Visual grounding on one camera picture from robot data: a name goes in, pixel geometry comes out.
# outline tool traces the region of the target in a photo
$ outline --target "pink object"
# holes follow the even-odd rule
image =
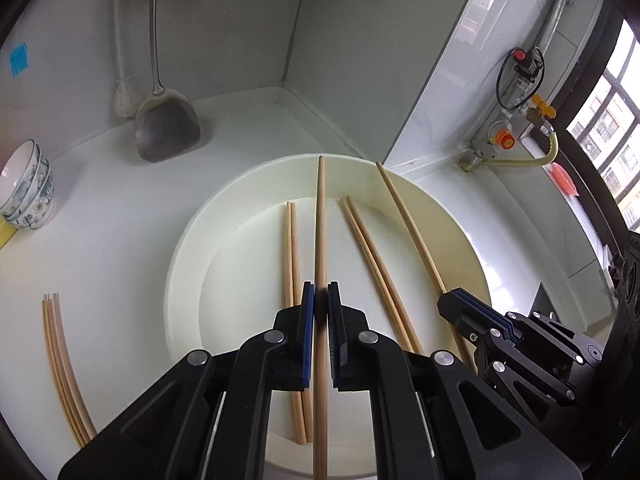
[[[569,174],[557,162],[551,164],[551,176],[565,194],[568,196],[578,196],[578,190],[575,189],[574,181],[571,180]]]

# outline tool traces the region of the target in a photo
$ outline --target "wooden chopstick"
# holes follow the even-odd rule
[[[357,224],[353,211],[350,207],[350,204],[345,200],[340,200],[340,205],[342,206],[342,210],[344,211],[344,215],[347,217],[349,225],[351,226],[351,231],[353,231],[353,235],[356,237],[358,244],[360,245],[360,249],[364,254],[365,260],[367,261],[367,265],[369,266],[369,270],[373,274],[373,278],[376,281],[376,285],[378,286],[378,290],[380,292],[380,296],[382,296],[382,302],[386,308],[386,314],[389,316],[391,321],[391,325],[394,327],[394,332],[398,339],[400,340],[400,346],[403,350],[407,350],[409,352],[414,351],[414,347],[409,340],[409,336],[407,335],[404,324],[402,323],[402,319],[398,314],[398,310],[396,309],[396,304],[394,303],[393,298],[391,297],[391,293],[389,292],[388,286],[378,264],[376,263],[376,259],[372,254],[372,249],[369,244],[367,244],[366,238],[361,231],[359,225]]]
[[[69,400],[66,398],[64,390],[62,388],[62,378],[60,377],[60,370],[58,368],[58,364],[56,362],[56,358],[53,350],[53,337],[51,332],[51,322],[49,315],[49,298],[47,296],[44,297],[42,301],[42,320],[44,324],[44,335],[45,335],[45,345],[47,348],[47,357],[49,358],[49,368],[51,368],[51,375],[53,377],[53,382],[56,387],[56,392],[58,393],[58,400],[60,401],[60,406],[62,407],[62,411],[65,414],[66,423],[69,425],[69,429],[71,430],[74,439],[79,447],[84,446],[84,441],[82,439],[82,435],[80,434],[80,430],[78,425],[76,424],[73,416],[71,415],[71,408],[69,407]]]
[[[302,280],[300,279],[300,260],[298,258],[298,222],[296,219],[296,203],[291,202],[291,261],[293,269],[294,304],[302,304]],[[314,418],[311,402],[311,391],[305,388],[302,392],[302,412],[305,419],[306,441],[314,440]]]
[[[318,158],[314,286],[314,480],[326,480],[328,475],[327,375],[329,367],[329,336],[326,317],[326,180],[324,177],[324,156]]]
[[[369,234],[369,231],[367,230],[366,225],[362,221],[362,217],[360,216],[360,213],[358,213],[358,210],[356,209],[356,206],[353,203],[353,200],[351,200],[351,197],[349,196],[347,197],[347,205],[349,206],[349,209],[353,214],[353,218],[355,219],[356,224],[360,228],[360,232],[364,236],[364,239],[369,247],[369,250],[373,255],[373,259],[375,260],[375,263],[378,266],[378,269],[380,270],[380,274],[382,274],[382,278],[385,280],[386,288],[388,288],[389,290],[389,294],[391,295],[391,298],[396,306],[398,315],[402,320],[402,324],[404,325],[406,334],[408,335],[409,341],[411,342],[411,346],[413,347],[412,351],[418,354],[424,355],[424,350],[422,349],[422,345],[420,344],[420,338],[418,338],[418,335],[415,332],[414,326],[411,323],[411,319],[409,318],[409,314],[404,308],[404,303],[400,298],[400,294],[396,289],[396,285],[391,279],[391,275],[389,274],[389,271],[386,269],[386,265],[382,260],[382,256],[378,252],[378,249],[376,248],[373,238],[371,238],[371,235]]]
[[[291,202],[287,202],[284,228],[284,306],[289,308],[296,304],[293,295],[293,260],[291,252]],[[296,427],[298,444],[306,444],[305,417],[302,410],[302,394],[291,393],[293,404],[293,420]]]
[[[376,167],[382,176],[382,179],[385,181],[386,188],[389,190],[391,197],[394,199],[396,203],[396,207],[402,216],[402,220],[404,220],[404,225],[406,225],[409,234],[411,235],[412,240],[414,241],[415,248],[420,254],[420,259],[422,260],[422,264],[424,265],[425,270],[427,271],[433,285],[436,287],[437,291],[440,295],[444,294],[447,289],[444,286],[444,282],[440,277],[440,273],[436,268],[436,265],[431,257],[429,250],[427,249],[427,245],[424,243],[424,239],[422,235],[418,231],[418,227],[415,225],[414,219],[409,213],[402,197],[398,193],[396,186],[389,179],[388,174],[386,174],[385,168],[382,167],[382,164],[376,162]],[[449,323],[449,327],[451,328],[451,333],[453,334],[453,339],[456,342],[456,347],[458,348],[458,353],[460,354],[460,358],[462,362],[471,370],[474,370],[474,363],[469,352],[469,349],[465,345],[465,341],[462,339],[462,336],[458,333],[456,327],[454,327],[451,323]]]
[[[87,411],[86,406],[84,405],[84,400],[82,400],[82,395],[80,394],[80,389],[78,388],[78,382],[76,381],[76,375],[74,374],[74,370],[71,367],[71,359],[69,357],[69,350],[66,347],[66,339],[65,339],[65,329],[62,325],[62,310],[60,309],[60,295],[55,293],[53,295],[53,311],[54,311],[54,326],[56,329],[56,337],[58,340],[58,347],[60,348],[62,355],[62,365],[63,370],[66,375],[66,380],[68,381],[69,387],[71,389],[71,395],[73,400],[78,407],[78,413],[80,415],[80,419],[82,421],[82,425],[84,426],[86,433],[88,435],[87,443],[93,439],[97,432],[95,431],[95,426],[91,417],[89,416],[89,412]]]

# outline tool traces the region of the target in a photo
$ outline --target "white brush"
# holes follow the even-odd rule
[[[113,37],[118,69],[118,80],[113,97],[113,112],[123,119],[132,119],[140,106],[140,96],[137,94],[131,78],[126,77],[124,72],[122,41],[120,39],[120,0],[113,0]]]

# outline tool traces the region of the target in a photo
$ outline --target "silver bolt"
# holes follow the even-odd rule
[[[281,343],[284,341],[284,334],[280,330],[269,330],[264,333],[264,340],[267,343]]]
[[[367,345],[373,345],[378,342],[378,334],[372,332],[371,330],[365,330],[364,332],[360,332],[358,334],[358,339]]]
[[[187,362],[192,366],[200,366],[207,362],[209,356],[204,350],[194,350],[187,355]]]
[[[451,366],[453,364],[453,355],[449,352],[445,352],[444,350],[440,350],[436,352],[436,355],[433,356],[433,360],[436,361],[440,366]]]

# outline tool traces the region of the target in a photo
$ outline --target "bowl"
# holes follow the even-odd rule
[[[22,143],[2,170],[0,201],[4,199],[0,212],[18,229],[37,229],[49,219],[54,205],[53,175],[33,140]]]

